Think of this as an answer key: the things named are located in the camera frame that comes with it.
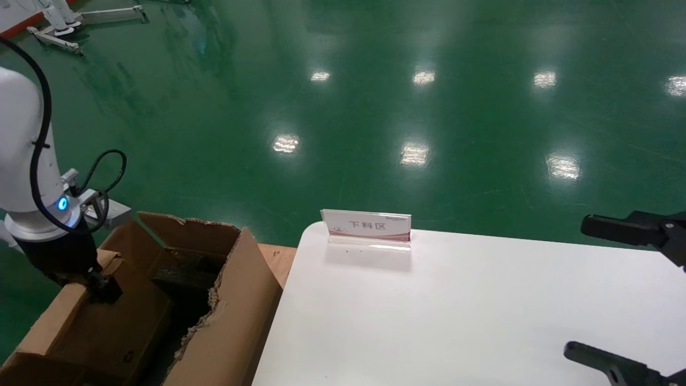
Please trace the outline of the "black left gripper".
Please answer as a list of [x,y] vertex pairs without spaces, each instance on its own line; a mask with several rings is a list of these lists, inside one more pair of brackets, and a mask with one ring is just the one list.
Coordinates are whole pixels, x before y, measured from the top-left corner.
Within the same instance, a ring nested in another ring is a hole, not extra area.
[[114,305],[123,291],[113,276],[101,274],[92,234],[67,232],[53,240],[25,241],[24,253],[41,273],[60,286],[86,285],[91,303]]

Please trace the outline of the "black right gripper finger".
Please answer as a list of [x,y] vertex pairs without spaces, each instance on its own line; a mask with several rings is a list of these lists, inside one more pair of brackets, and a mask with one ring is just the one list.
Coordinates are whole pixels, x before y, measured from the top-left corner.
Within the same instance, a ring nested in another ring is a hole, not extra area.
[[602,372],[612,385],[685,385],[685,369],[664,376],[642,362],[575,340],[566,343],[563,355],[569,361]]
[[626,218],[590,214],[581,221],[581,233],[627,245],[649,245],[674,265],[685,267],[685,212],[661,215],[635,211]]

